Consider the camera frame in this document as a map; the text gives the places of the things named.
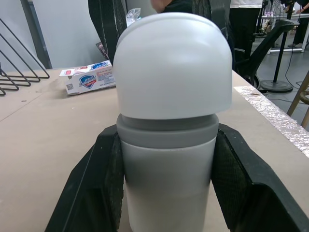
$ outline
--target chair leg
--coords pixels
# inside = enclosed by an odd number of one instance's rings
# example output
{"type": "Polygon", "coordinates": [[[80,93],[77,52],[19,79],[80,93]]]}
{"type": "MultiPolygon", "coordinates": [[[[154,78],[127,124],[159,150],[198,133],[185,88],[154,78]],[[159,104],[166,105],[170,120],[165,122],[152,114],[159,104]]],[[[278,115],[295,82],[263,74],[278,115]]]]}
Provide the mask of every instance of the chair leg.
{"type": "Polygon", "coordinates": [[[295,98],[294,98],[294,100],[293,100],[293,102],[292,102],[292,104],[291,104],[291,106],[290,106],[290,108],[287,112],[288,116],[291,116],[293,114],[294,110],[296,109],[296,107],[299,103],[300,93],[306,91],[308,85],[309,85],[309,71],[308,71],[303,83],[301,84],[298,92],[296,93],[296,96],[295,96],[295,98]]]}
{"type": "Polygon", "coordinates": [[[304,116],[303,121],[301,122],[301,126],[302,126],[303,128],[306,128],[308,122],[309,122],[309,107],[308,107],[308,109],[307,109],[307,111],[306,111],[306,114],[305,114],[305,116],[304,116]]]}

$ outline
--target white cylindrical container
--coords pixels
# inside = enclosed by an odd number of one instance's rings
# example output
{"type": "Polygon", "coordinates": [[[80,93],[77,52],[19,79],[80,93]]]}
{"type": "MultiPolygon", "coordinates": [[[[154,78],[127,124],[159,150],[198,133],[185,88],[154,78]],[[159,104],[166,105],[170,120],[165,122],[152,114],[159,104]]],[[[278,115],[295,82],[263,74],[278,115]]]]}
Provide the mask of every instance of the white cylindrical container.
{"type": "Polygon", "coordinates": [[[202,232],[232,58],[220,30],[193,14],[143,18],[121,35],[113,64],[133,232],[202,232]]]}
{"type": "Polygon", "coordinates": [[[133,232],[203,231],[218,124],[118,117],[133,232]]]}
{"type": "Polygon", "coordinates": [[[177,149],[122,142],[133,232],[202,232],[215,138],[177,149]]]}

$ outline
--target soap box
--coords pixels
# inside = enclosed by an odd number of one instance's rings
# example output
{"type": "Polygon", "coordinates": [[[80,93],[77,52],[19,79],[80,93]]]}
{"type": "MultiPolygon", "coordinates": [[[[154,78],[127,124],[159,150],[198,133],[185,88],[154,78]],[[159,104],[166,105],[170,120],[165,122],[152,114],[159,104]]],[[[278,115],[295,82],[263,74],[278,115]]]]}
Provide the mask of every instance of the soap box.
{"type": "Polygon", "coordinates": [[[68,95],[116,86],[109,60],[75,69],[65,69],[59,76],[68,78],[65,82],[68,95]]]}

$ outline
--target black pants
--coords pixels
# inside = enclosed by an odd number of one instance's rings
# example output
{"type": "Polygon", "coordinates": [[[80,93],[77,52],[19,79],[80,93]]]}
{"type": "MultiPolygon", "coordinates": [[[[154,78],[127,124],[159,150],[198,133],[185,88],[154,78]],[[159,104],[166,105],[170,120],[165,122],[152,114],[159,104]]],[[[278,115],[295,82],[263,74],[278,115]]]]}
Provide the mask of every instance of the black pants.
{"type": "Polygon", "coordinates": [[[235,52],[236,61],[248,59],[253,44],[253,34],[260,8],[231,8],[230,22],[235,48],[245,50],[244,54],[235,52]]]}
{"type": "MultiPolygon", "coordinates": [[[[309,14],[309,8],[303,12],[303,14],[309,14]]],[[[301,18],[299,20],[299,26],[296,29],[296,34],[294,37],[294,44],[302,44],[306,35],[307,26],[309,23],[309,18],[301,18]]]]}

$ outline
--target white dome cap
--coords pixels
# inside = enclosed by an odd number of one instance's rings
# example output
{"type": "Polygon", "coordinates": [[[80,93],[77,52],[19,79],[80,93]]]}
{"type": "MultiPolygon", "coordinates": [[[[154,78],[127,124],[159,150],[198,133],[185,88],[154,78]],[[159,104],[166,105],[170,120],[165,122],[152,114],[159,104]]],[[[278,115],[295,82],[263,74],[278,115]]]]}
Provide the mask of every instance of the white dome cap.
{"type": "Polygon", "coordinates": [[[139,119],[205,116],[232,98],[232,56],[210,20],[163,13],[120,36],[113,63],[120,113],[139,119]]]}

